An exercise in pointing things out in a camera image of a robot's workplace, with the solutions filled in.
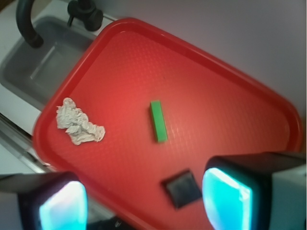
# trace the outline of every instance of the gooseneck faucet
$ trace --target gooseneck faucet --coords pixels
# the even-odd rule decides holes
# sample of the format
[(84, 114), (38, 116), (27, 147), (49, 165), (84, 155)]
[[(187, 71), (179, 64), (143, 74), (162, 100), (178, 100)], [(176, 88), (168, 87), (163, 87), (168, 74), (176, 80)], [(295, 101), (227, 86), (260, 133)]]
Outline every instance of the gooseneck faucet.
[(19, 0), (16, 10), (17, 27), (25, 41), (33, 48), (39, 48), (44, 40), (35, 31), (31, 22), (31, 9), (34, 0)]
[[(31, 10), (34, 0), (19, 0), (16, 10), (17, 27), (25, 41), (33, 48), (43, 45), (43, 38), (35, 31), (31, 22)], [(70, 18), (68, 26), (71, 26), (73, 18), (83, 21), (89, 31), (96, 31), (101, 27), (103, 13), (97, 9), (92, 0), (72, 0), (67, 7)]]

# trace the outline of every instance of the cyan light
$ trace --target cyan light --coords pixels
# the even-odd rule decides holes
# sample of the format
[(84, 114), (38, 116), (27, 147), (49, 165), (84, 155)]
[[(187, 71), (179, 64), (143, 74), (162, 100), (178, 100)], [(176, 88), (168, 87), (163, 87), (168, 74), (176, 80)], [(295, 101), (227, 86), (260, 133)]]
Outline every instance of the cyan light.
[(207, 217), (216, 230), (249, 230), (252, 190), (218, 168), (210, 168), (202, 180)]
[(82, 183), (71, 181), (40, 208), (43, 230), (84, 230), (87, 222), (87, 196)]

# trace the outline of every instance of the green block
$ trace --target green block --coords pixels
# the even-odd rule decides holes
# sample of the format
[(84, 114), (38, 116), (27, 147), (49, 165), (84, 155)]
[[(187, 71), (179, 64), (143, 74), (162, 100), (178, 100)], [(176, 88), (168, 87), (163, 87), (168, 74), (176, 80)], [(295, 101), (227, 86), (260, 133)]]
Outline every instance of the green block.
[(160, 101), (150, 102), (150, 108), (153, 115), (153, 123), (155, 128), (155, 134), (158, 142), (167, 140), (166, 127), (164, 123), (162, 108)]

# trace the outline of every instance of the sink basin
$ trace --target sink basin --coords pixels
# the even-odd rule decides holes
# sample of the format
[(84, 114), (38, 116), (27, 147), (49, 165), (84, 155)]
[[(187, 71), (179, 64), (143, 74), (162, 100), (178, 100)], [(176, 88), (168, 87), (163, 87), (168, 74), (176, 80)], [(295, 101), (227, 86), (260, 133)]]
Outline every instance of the sink basin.
[(33, 49), (20, 39), (0, 66), (0, 83), (42, 110), (95, 35), (53, 17), (38, 20), (34, 27), (43, 46)]

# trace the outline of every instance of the black square object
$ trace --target black square object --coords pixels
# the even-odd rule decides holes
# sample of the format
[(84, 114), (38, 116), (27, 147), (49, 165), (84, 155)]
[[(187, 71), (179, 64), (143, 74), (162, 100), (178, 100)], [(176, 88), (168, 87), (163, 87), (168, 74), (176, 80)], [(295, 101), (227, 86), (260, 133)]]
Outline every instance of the black square object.
[(202, 197), (193, 174), (188, 170), (162, 181), (175, 208), (180, 208)]

